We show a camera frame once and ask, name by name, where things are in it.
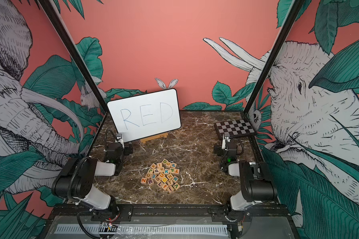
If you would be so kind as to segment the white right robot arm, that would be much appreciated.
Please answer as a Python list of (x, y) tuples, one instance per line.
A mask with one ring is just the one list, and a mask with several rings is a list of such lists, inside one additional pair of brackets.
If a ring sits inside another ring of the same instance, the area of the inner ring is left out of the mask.
[(277, 189), (273, 185), (273, 178), (268, 165), (265, 163), (260, 148), (253, 135), (248, 137), (254, 162), (238, 159), (244, 153), (237, 152), (238, 146), (234, 137), (224, 133), (221, 145), (215, 145), (213, 152), (220, 157), (220, 170), (230, 176), (239, 177), (240, 191), (230, 197), (230, 206), (233, 211), (245, 211), (248, 208), (264, 202), (277, 200)]

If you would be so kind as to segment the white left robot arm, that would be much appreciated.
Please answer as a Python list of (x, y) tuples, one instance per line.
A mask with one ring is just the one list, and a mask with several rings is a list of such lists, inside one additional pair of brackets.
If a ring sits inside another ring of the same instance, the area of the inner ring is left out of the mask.
[(118, 176), (124, 157), (133, 153), (132, 144), (125, 145), (121, 133), (112, 133), (112, 136), (115, 141), (105, 145), (104, 162), (89, 156), (68, 161), (52, 184), (52, 194), (89, 208), (108, 209), (112, 198), (94, 186), (94, 179), (96, 176)]

